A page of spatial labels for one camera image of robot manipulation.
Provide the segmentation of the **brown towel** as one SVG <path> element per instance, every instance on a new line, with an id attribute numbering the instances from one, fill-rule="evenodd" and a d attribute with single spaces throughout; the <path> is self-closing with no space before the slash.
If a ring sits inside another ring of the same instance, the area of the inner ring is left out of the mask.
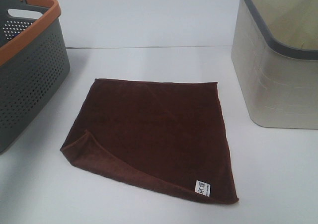
<path id="1" fill-rule="evenodd" d="M 99 78 L 61 147 L 75 167 L 193 202 L 238 202 L 217 83 Z"/>

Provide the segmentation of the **grey perforated basket orange rim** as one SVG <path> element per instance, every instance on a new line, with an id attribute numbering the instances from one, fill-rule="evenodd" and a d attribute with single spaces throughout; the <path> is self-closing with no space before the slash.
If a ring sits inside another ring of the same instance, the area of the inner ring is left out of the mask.
<path id="1" fill-rule="evenodd" d="M 70 71 L 57 0 L 0 0 L 0 149 L 5 151 Z"/>

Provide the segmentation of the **beige bin grey rim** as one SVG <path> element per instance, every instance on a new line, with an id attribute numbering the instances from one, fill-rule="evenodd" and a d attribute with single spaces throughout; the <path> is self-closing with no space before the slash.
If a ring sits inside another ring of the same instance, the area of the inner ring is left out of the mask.
<path id="1" fill-rule="evenodd" d="M 318 0 L 239 0 L 231 57 L 253 122 L 318 127 Z"/>

